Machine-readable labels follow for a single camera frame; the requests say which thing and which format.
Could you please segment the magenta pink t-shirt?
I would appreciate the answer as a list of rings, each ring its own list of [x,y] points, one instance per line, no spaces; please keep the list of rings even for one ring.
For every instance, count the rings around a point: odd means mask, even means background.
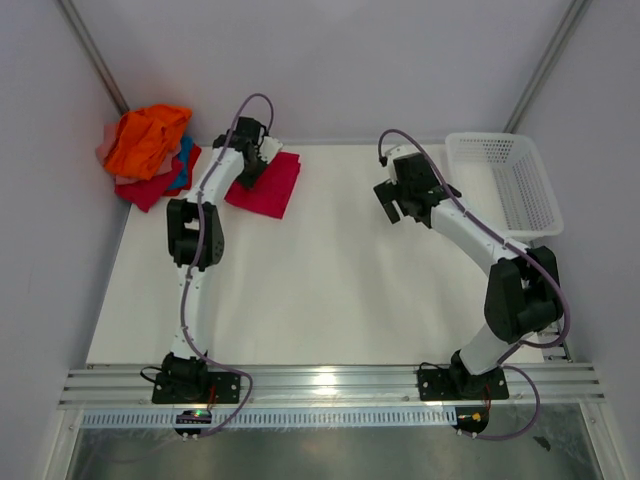
[[[301,170],[300,155],[280,152],[254,186],[247,189],[235,181],[225,195],[233,207],[281,220]]]

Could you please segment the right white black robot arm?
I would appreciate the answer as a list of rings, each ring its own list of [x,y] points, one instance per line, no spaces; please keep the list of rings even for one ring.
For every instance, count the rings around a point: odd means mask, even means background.
[[[533,333],[564,313],[555,289],[555,255],[545,247],[508,245],[499,232],[481,226],[461,193],[442,182],[429,156],[382,156],[389,177],[374,193],[390,222],[410,217],[452,241],[486,275],[484,326],[453,353],[445,384],[460,399],[477,399],[501,379],[501,365]]]

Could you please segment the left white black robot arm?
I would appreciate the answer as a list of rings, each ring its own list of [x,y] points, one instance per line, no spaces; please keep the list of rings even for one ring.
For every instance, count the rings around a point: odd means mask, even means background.
[[[182,199],[166,208],[168,252],[178,268],[180,324],[156,376],[156,403],[203,403],[212,390],[206,356],[211,346],[207,288],[222,259],[225,240],[218,206],[234,182],[252,187],[268,163],[261,152],[268,129],[241,117],[212,145],[205,173]]]

